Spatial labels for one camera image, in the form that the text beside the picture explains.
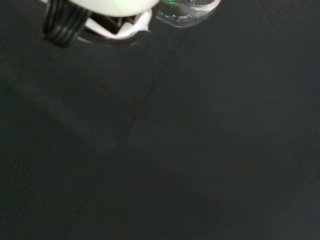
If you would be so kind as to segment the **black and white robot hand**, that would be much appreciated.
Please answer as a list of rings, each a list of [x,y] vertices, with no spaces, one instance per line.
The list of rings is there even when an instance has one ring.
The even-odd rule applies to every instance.
[[[158,0],[46,0],[44,39],[59,48],[75,41],[132,45],[151,30]]]

